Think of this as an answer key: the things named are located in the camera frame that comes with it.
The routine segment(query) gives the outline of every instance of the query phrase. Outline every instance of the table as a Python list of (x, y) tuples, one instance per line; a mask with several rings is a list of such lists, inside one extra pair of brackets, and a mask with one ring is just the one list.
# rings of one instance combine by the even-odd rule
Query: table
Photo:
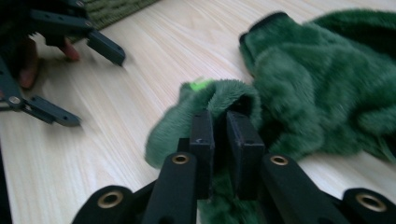
[[(98, 189), (136, 191), (159, 171), (144, 161), (150, 129), (177, 101), (182, 82), (236, 78), (251, 82), (238, 36), (283, 10), (297, 22), (341, 8), (396, 10), (394, 0), (162, 0), (106, 28), (127, 60), (117, 67), (76, 44), (78, 63), (43, 44), (33, 90), (82, 118), (80, 127), (48, 125), (23, 113), (0, 114), (0, 136), (14, 223), (70, 223)], [(300, 161), (318, 186), (340, 198), (348, 188), (375, 190), (396, 203), (396, 165), (361, 153)]]

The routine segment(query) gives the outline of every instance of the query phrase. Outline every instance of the fuzzy green cloth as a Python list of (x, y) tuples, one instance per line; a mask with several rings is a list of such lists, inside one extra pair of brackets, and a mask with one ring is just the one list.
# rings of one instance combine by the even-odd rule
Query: fuzzy green cloth
[[(271, 15), (240, 38), (253, 85), (221, 80), (195, 91), (183, 84), (148, 137), (146, 160), (160, 168), (189, 137), (193, 114), (208, 109), (216, 131), (224, 112), (242, 102), (271, 152), (298, 160), (365, 150), (396, 161), (385, 140), (396, 132), (395, 39), (390, 12), (341, 11), (304, 24)], [(212, 200), (199, 202), (203, 223), (261, 223), (256, 205), (233, 198), (225, 167), (215, 174)]]

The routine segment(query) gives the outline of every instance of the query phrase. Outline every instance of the wooden table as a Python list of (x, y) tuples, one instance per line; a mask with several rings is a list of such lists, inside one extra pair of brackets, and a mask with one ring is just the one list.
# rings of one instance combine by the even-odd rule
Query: wooden table
[[(157, 178), (144, 161), (150, 129), (177, 101), (182, 82), (251, 76), (238, 36), (283, 10), (297, 22), (332, 10), (396, 10), (394, 0), (162, 0), (103, 30), (125, 49), (117, 67), (76, 44), (78, 63), (44, 46), (32, 91), (82, 118), (80, 127), (48, 125), (23, 113), (0, 114), (0, 136), (14, 222), (70, 223), (92, 193), (107, 185), (136, 191)], [(313, 155), (300, 161), (318, 186), (341, 197), (364, 187), (396, 203), (395, 165), (372, 156)]]

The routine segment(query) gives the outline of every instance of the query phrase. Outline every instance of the green towel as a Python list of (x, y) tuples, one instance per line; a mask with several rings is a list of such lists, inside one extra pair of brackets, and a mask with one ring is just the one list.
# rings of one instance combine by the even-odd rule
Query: green towel
[[(240, 38), (254, 89), (231, 80), (196, 91), (183, 84), (177, 104), (148, 137), (147, 162), (161, 167), (178, 138), (189, 137), (194, 113), (208, 109), (216, 130), (224, 112), (240, 101), (272, 152), (298, 160), (316, 151), (366, 150), (396, 161), (385, 140), (396, 131), (395, 24), (395, 14), (368, 10), (304, 24), (285, 13), (257, 22)], [(213, 184), (212, 200), (199, 202), (203, 223), (261, 223), (255, 202), (233, 198), (225, 167)]]

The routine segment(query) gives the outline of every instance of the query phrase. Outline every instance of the light wood surface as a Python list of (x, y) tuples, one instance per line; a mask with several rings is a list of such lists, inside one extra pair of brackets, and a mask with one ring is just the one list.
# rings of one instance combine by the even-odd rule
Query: light wood surface
[[(32, 91), (82, 118), (80, 127), (48, 125), (23, 113), (0, 114), (1, 148), (16, 224), (70, 223), (98, 189), (136, 191), (157, 178), (144, 161), (150, 129), (176, 103), (182, 82), (236, 78), (249, 83), (238, 36), (283, 10), (298, 22), (332, 10), (396, 10), (394, 0), (162, 0), (102, 31), (127, 52), (117, 67), (76, 44), (78, 63), (44, 46)], [(300, 161), (318, 186), (341, 197), (363, 187), (396, 203), (396, 166), (370, 155), (314, 155)]]

